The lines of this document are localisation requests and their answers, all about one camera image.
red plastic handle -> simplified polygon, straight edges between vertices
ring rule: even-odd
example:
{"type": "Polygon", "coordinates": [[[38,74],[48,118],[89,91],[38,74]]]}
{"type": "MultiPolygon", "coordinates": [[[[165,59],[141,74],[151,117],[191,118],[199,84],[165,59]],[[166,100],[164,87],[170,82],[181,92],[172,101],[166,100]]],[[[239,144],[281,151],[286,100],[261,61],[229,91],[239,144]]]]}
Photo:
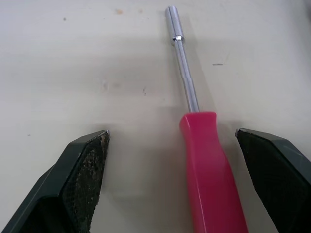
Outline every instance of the red plastic handle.
{"type": "Polygon", "coordinates": [[[187,181],[196,233],[247,233],[230,164],[219,143],[216,113],[189,113],[180,121],[187,147],[187,181]]]}

silver shaft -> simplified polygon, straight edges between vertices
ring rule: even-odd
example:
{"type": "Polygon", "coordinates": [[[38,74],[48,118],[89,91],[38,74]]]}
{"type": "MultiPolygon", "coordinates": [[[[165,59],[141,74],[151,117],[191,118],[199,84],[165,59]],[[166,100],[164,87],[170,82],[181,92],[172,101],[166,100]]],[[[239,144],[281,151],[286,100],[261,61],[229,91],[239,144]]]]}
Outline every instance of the silver shaft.
{"type": "Polygon", "coordinates": [[[165,15],[169,27],[171,43],[172,45],[174,45],[176,50],[179,71],[183,79],[189,111],[199,112],[200,110],[198,100],[196,98],[195,89],[192,77],[190,75],[190,70],[186,59],[186,53],[183,46],[185,38],[181,28],[177,8],[175,6],[169,6],[165,10],[165,15]]]}

table surface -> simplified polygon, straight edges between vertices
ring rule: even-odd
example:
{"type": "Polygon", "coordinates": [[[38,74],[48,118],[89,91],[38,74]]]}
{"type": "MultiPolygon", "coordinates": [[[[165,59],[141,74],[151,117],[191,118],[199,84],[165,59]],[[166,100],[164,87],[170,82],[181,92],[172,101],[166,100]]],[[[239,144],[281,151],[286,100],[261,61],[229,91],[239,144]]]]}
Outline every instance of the table surface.
{"type": "Polygon", "coordinates": [[[192,232],[168,4],[201,110],[218,114],[249,232],[277,232],[234,132],[285,137],[310,158],[308,0],[2,1],[0,230],[67,143],[109,129],[91,232],[192,232]]]}

screwdriver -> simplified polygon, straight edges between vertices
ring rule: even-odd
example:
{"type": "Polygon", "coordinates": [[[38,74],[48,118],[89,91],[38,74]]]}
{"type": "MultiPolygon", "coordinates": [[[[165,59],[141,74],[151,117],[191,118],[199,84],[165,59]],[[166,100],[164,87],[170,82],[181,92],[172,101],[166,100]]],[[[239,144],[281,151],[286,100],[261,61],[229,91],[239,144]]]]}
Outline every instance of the screwdriver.
{"type": "Polygon", "coordinates": [[[187,150],[187,186],[195,233],[248,233],[239,194],[217,135],[216,113],[200,112],[175,6],[165,10],[188,102],[179,127],[187,150]]]}

white surface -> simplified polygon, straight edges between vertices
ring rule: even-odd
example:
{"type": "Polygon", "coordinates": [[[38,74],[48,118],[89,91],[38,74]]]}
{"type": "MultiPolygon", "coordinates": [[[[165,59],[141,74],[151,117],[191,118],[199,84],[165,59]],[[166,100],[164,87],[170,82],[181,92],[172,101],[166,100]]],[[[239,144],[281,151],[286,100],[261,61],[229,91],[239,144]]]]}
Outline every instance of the white surface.
{"type": "Polygon", "coordinates": [[[277,134],[310,158],[311,33],[300,0],[2,1],[0,229],[68,142],[109,129],[91,232],[192,231],[168,4],[201,109],[218,113],[249,232],[276,232],[234,131],[277,134]]]}

